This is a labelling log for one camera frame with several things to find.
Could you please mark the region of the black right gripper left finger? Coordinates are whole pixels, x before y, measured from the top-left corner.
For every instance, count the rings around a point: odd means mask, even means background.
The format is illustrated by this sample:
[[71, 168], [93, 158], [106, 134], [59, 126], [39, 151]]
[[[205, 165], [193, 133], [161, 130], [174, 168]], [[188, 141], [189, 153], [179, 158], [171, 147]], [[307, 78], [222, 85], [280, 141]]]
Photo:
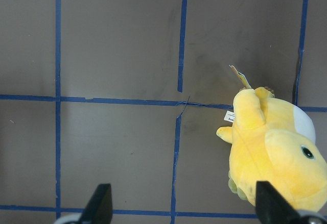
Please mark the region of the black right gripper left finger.
[[113, 217], [111, 184], [99, 184], [79, 218], [79, 223], [107, 223]]

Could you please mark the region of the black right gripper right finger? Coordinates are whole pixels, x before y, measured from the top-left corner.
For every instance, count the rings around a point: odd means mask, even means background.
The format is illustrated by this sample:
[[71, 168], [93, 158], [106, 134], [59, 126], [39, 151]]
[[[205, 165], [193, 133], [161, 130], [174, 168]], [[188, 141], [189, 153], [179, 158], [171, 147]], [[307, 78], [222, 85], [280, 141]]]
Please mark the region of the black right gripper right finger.
[[257, 181], [255, 212], [260, 223], [297, 223], [300, 214], [268, 181]]

